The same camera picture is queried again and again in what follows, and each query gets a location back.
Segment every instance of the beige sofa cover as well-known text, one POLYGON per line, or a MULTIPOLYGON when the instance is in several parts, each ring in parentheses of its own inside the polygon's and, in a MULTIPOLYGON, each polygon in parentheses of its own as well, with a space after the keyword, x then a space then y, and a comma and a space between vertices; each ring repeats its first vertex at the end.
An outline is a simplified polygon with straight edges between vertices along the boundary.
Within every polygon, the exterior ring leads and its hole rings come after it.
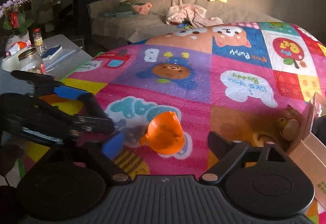
POLYGON ((124 38, 132 43, 180 32, 183 28, 165 23, 167 12, 171 6, 179 4, 196 4, 207 9, 206 17, 220 17, 225 24, 237 22, 279 22, 271 16, 246 10, 241 7, 222 2, 208 0, 131 0, 132 3, 150 2, 153 7, 150 14, 137 17, 104 17, 103 13, 112 12, 121 0, 103 0, 89 4, 92 34, 124 38))

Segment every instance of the pink checkered pattern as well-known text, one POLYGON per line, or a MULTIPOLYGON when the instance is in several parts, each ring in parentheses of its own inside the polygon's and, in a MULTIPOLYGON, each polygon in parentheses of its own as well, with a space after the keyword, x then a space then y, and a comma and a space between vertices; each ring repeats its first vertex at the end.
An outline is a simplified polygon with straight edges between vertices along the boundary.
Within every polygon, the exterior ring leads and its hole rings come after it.
POLYGON ((238 26, 245 26, 245 27, 250 27, 250 28, 255 28, 255 29, 260 29, 259 24, 254 22, 254 23, 231 23, 232 25, 238 25, 238 26))

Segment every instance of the jar lid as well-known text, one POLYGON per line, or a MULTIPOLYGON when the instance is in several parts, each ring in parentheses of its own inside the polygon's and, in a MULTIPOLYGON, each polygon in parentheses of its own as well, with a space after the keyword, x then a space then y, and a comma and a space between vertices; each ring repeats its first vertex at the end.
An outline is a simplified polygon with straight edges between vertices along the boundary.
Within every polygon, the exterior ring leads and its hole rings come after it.
POLYGON ((21 61, 28 57, 33 57, 36 54, 36 52, 37 52, 36 48, 28 49, 28 50, 24 51, 23 53, 19 54, 18 60, 21 61))

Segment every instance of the glass jar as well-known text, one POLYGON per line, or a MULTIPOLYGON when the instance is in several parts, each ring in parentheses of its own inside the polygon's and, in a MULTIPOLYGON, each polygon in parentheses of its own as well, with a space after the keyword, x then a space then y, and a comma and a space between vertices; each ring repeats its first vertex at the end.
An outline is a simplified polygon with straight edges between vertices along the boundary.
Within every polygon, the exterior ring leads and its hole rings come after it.
POLYGON ((42 58, 38 55, 36 48, 31 48, 18 56, 20 68, 23 71, 33 73, 45 73, 45 67, 42 58))
POLYGON ((41 55, 43 53, 43 38, 41 35, 41 30, 39 28, 34 29, 33 38, 34 38, 34 46, 37 50, 37 53, 41 55))

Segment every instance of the orange plastic cup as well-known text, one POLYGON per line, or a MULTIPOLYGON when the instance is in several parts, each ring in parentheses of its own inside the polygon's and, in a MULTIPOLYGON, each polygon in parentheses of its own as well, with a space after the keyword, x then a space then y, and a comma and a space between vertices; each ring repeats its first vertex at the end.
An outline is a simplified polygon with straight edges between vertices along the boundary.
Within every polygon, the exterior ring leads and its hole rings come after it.
POLYGON ((164 112, 154 117, 139 143, 164 155, 179 152, 185 145, 185 136, 176 113, 164 112))

